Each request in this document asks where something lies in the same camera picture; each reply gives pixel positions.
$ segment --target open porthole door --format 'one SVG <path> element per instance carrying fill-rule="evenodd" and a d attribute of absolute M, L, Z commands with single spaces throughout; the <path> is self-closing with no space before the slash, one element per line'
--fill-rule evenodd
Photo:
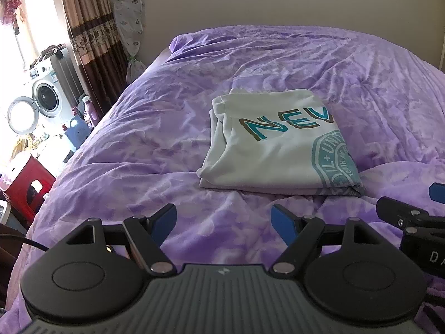
<path fill-rule="evenodd" d="M 39 122 L 39 107 L 30 97 L 19 97 L 10 104 L 7 118 L 17 134 L 31 133 Z"/>

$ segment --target curtain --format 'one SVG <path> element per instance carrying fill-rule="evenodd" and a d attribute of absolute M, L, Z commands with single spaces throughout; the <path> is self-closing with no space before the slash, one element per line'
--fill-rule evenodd
<path fill-rule="evenodd" d="M 63 0 L 63 5 L 77 64 L 103 117 L 127 86 L 127 58 L 110 0 Z"/>

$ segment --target purple bedspread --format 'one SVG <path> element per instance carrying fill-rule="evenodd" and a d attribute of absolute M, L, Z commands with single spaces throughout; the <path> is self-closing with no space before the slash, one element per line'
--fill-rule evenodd
<path fill-rule="evenodd" d="M 71 158 L 29 237 L 52 246 L 86 218 L 119 223 L 174 203 L 177 225 L 162 248 L 175 264 L 268 266 L 285 248 L 270 224 L 275 203 L 330 224 L 358 216 L 395 245 L 401 232 L 375 213 L 382 195 L 444 215 L 428 187 L 445 182 L 445 75 L 409 51 L 366 34 L 306 26 L 204 30 L 175 38 L 170 50 L 165 64 L 125 90 Z M 232 88 L 312 90 L 337 121 L 366 196 L 200 188 L 196 170 L 210 146 L 211 100 Z M 24 245 L 10 300 L 23 270 L 41 255 Z M 429 285 L 445 293 L 442 281 L 430 279 Z M 435 331 L 427 319 L 417 320 Z M 0 320 L 0 333 L 16 333 L 29 321 L 18 294 Z"/>

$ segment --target pink bottle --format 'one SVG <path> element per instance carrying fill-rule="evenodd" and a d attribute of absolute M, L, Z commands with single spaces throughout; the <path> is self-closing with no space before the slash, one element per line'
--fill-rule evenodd
<path fill-rule="evenodd" d="M 94 105 L 90 100 L 90 97 L 87 95 L 86 97 L 82 98 L 82 101 L 85 103 L 85 111 L 86 114 L 88 114 L 88 117 L 90 117 L 91 124 L 93 125 L 93 127 L 97 126 L 100 119 L 99 116 L 97 116 L 96 109 L 94 108 Z"/>

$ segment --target folded t-shirt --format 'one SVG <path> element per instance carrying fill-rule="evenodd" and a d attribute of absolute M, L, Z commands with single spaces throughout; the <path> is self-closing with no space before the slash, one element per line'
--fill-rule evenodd
<path fill-rule="evenodd" d="M 212 100 L 211 145 L 197 175 L 204 188 L 283 195 L 354 195 L 364 188 L 346 143 L 306 89 Z"/>

